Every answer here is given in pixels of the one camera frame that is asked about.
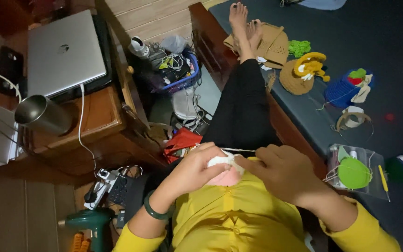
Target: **green bangle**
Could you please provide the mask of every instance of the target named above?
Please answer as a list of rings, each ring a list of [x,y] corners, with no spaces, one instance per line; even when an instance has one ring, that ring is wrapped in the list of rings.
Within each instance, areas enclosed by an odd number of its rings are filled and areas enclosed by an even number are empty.
[[[152,195],[152,193],[155,190],[150,191],[147,196],[144,198],[144,208],[146,209],[147,213],[152,216],[153,218],[157,219],[157,220],[168,220],[172,217],[173,212],[175,211],[175,204],[172,204],[171,207],[169,208],[169,210],[167,211],[167,213],[157,213],[155,212],[152,207],[150,207],[150,203],[149,203],[149,199],[150,199],[150,195]]]

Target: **wooden bed frame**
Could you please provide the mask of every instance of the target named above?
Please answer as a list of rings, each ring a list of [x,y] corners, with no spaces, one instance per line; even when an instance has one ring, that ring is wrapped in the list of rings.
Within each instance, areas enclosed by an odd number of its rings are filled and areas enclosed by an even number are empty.
[[[189,6],[189,11],[194,33],[194,47],[199,60],[222,91],[232,68],[237,64],[237,56],[223,44],[228,34],[202,3]],[[267,98],[270,105],[270,121],[279,139],[307,155],[314,165],[315,174],[321,179],[325,178],[327,173],[325,159],[313,150],[273,96],[268,93]]]

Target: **stainless steel cup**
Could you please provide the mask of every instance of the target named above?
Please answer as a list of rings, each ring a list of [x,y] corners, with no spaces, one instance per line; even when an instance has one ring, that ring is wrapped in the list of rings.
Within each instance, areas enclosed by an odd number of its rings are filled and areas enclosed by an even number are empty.
[[[36,94],[18,104],[15,122],[31,130],[59,136],[71,128],[72,116],[55,102]]]

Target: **silver laptop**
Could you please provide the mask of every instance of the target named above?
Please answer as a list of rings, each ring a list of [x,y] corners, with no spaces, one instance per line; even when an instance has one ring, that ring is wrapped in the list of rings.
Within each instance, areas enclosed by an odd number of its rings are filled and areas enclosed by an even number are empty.
[[[90,10],[29,31],[27,92],[52,96],[107,74]]]

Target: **yellow sleeve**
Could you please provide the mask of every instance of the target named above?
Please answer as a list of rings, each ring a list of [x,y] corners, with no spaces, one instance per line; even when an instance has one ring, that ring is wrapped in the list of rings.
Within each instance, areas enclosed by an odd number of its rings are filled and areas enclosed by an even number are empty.
[[[346,230],[329,232],[320,220],[323,231],[330,236],[344,252],[400,252],[399,243],[387,234],[358,201],[344,197],[355,204],[359,211],[357,219]]]
[[[153,252],[158,249],[158,246],[163,242],[166,233],[166,230],[164,230],[160,237],[145,239],[134,235],[126,224],[112,252]]]

